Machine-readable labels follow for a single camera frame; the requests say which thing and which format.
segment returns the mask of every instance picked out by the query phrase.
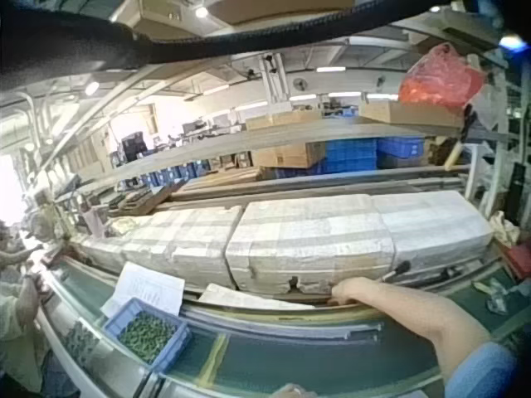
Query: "person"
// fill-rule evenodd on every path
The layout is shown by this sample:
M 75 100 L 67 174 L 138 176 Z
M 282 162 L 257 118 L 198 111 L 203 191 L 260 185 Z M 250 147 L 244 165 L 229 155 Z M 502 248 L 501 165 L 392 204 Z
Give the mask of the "person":
M 27 260 L 41 249 L 15 254 L 0 251 L 0 271 Z M 52 355 L 44 335 L 35 328 L 39 309 L 38 277 L 22 276 L 22 284 L 0 281 L 0 369 L 30 392 L 45 397 L 72 396 L 76 386 Z
M 448 298 L 367 278 L 346 279 L 332 289 L 337 304 L 359 301 L 429 340 L 445 382 L 446 398 L 505 396 L 517 371 L 506 348 Z

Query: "white paper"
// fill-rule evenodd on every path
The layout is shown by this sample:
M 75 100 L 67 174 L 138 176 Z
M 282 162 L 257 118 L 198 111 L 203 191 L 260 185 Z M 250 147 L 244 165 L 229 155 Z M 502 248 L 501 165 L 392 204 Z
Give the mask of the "white paper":
M 200 303 L 212 303 L 239 308 L 259 309 L 309 309 L 313 305 L 287 303 L 286 301 L 256 297 L 252 294 L 237 292 L 218 284 L 209 284 L 198 300 Z
M 184 279 L 175 278 L 128 261 L 114 293 L 101 307 L 112 318 L 132 298 L 137 298 L 166 313 L 178 316 L 183 303 Z

